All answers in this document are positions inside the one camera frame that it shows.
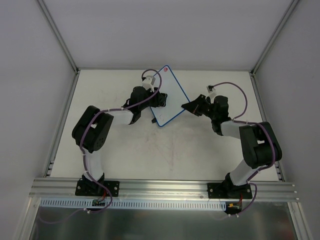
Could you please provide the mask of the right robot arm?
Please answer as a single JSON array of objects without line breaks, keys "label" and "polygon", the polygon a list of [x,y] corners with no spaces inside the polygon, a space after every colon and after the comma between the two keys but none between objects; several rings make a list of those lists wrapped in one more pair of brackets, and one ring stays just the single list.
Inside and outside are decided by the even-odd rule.
[{"label": "right robot arm", "polygon": [[213,131],[223,137],[239,139],[242,161],[224,180],[217,184],[207,184],[210,199],[250,199],[249,182],[261,171],[272,167],[282,158],[282,150],[271,124],[263,122],[236,121],[229,116],[228,98],[218,95],[213,100],[200,95],[185,103],[182,108],[195,116],[206,116],[211,120]]}]

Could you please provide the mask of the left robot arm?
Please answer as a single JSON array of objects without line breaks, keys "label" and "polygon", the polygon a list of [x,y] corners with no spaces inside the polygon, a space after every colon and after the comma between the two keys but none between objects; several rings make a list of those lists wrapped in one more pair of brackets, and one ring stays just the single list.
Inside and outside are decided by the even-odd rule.
[{"label": "left robot arm", "polygon": [[95,196],[106,192],[100,149],[106,142],[112,124],[132,125],[138,121],[144,109],[165,107],[167,97],[157,87],[145,89],[136,86],[120,108],[100,110],[93,105],[86,108],[71,133],[83,155],[84,173],[79,181],[82,190]]}]

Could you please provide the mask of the blue framed whiteboard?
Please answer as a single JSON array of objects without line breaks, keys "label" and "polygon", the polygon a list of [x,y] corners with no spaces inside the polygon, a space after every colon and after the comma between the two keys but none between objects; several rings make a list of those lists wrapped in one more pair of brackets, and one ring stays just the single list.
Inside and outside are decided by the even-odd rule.
[{"label": "blue framed whiteboard", "polygon": [[184,111],[182,105],[190,100],[169,65],[163,66],[158,72],[162,78],[159,92],[167,94],[166,106],[150,107],[150,110],[157,125],[164,127]]}]

